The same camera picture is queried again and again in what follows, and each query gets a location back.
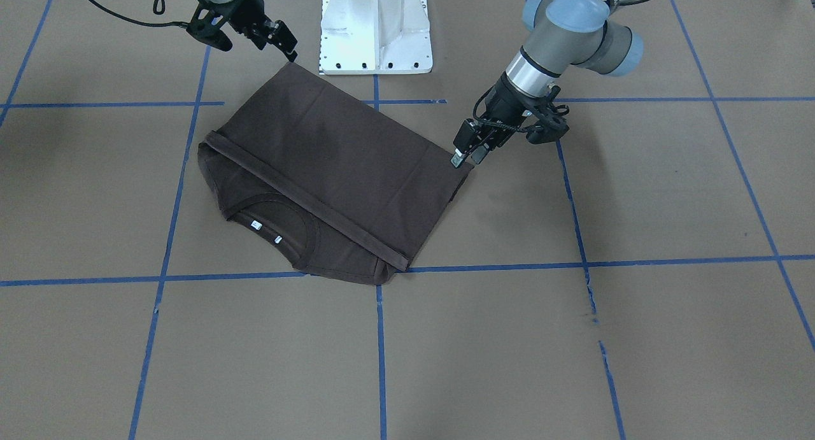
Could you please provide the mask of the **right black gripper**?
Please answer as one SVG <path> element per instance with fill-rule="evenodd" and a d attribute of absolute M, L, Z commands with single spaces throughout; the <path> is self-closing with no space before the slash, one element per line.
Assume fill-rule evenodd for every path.
<path fill-rule="evenodd" d="M 263 0 L 232 0 L 226 4 L 228 23 L 255 46 L 275 46 L 289 62 L 297 59 L 297 38 L 283 20 L 272 22 Z"/>

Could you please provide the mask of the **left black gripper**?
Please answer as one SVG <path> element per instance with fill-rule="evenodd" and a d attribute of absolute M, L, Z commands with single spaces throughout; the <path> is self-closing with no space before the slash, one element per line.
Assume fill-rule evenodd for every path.
<path fill-rule="evenodd" d="M 532 98 L 512 87 L 493 87 L 485 92 L 472 110 L 485 104 L 481 115 L 466 118 L 460 125 L 452 143 L 455 152 L 451 157 L 453 167 L 460 167 L 471 155 L 471 160 L 480 164 L 492 150 L 503 146 L 516 132 L 527 134 L 529 129 L 522 126 L 528 116 L 524 112 L 532 106 Z"/>

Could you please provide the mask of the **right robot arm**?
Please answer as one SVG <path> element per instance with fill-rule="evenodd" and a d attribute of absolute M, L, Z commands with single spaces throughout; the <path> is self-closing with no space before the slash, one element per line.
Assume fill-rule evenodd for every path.
<path fill-rule="evenodd" d="M 282 20 L 271 20 L 263 0 L 197 0 L 198 5 L 187 26 L 187 34 L 204 45 L 228 52 L 232 40 L 222 31 L 230 25 L 259 50 L 275 46 L 289 62 L 297 59 L 297 39 Z"/>

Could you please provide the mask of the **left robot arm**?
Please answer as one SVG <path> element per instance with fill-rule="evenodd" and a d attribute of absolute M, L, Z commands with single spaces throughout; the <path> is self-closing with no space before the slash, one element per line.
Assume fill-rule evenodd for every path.
<path fill-rule="evenodd" d="M 561 92 L 556 81 L 571 66 L 609 76 L 632 72 L 643 40 L 611 14 L 648 1 L 527 0 L 522 20 L 529 37 L 461 124 L 452 165 L 483 161 L 515 133 L 533 145 L 559 141 L 569 130 L 569 109 L 554 103 Z"/>

